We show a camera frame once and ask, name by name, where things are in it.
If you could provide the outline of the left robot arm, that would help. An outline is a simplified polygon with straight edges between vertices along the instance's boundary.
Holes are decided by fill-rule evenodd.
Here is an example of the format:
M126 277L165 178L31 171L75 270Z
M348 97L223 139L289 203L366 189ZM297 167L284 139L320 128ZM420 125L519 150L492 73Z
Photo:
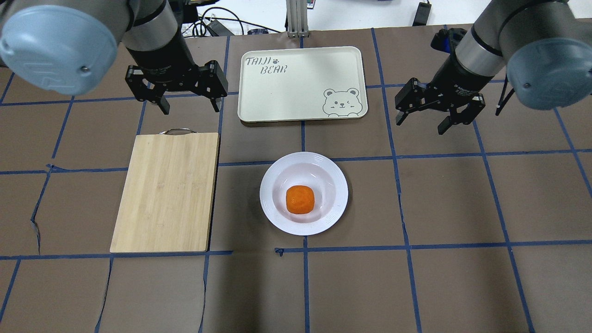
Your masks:
M218 61L194 62L184 7L184 0L3 0L1 63L38 88L78 96L99 85L122 44L135 61L124 78L135 99L169 114L165 93L191 92L219 112L228 80Z

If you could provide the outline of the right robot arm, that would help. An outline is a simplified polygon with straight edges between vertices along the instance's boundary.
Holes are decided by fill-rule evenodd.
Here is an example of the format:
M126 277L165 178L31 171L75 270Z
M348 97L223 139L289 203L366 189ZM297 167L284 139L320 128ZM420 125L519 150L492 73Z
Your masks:
M496 114L512 96L527 108L568 107L591 95L591 23L566 0L493 0L469 30L441 29L431 48L448 53L427 84L411 78L395 96L401 125L413 112L446 112L438 134L471 124L486 107L482 89L505 69Z

